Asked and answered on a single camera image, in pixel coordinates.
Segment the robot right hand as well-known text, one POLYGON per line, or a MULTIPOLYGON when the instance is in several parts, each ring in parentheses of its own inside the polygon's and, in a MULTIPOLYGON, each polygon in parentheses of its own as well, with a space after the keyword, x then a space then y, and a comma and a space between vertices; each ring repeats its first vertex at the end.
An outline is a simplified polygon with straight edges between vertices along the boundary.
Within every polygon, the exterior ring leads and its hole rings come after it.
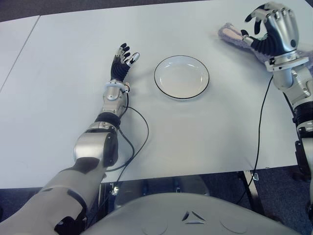
POLYGON ((255 19, 254 34, 259 34, 260 25, 264 24, 267 34, 264 39, 249 36, 241 30, 243 41, 254 51, 267 56, 280 56, 295 51, 299 42, 299 31, 294 12, 273 1, 258 6, 245 19, 255 19))

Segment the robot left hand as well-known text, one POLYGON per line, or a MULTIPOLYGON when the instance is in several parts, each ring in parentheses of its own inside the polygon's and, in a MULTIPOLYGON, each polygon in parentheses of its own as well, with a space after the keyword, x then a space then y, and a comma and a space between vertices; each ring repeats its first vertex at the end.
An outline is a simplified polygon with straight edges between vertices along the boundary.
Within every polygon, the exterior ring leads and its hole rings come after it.
POLYGON ((129 50, 130 47, 126 43, 118 48, 111 65, 111 80, 123 82, 130 67, 139 59, 139 52, 131 55, 129 50))

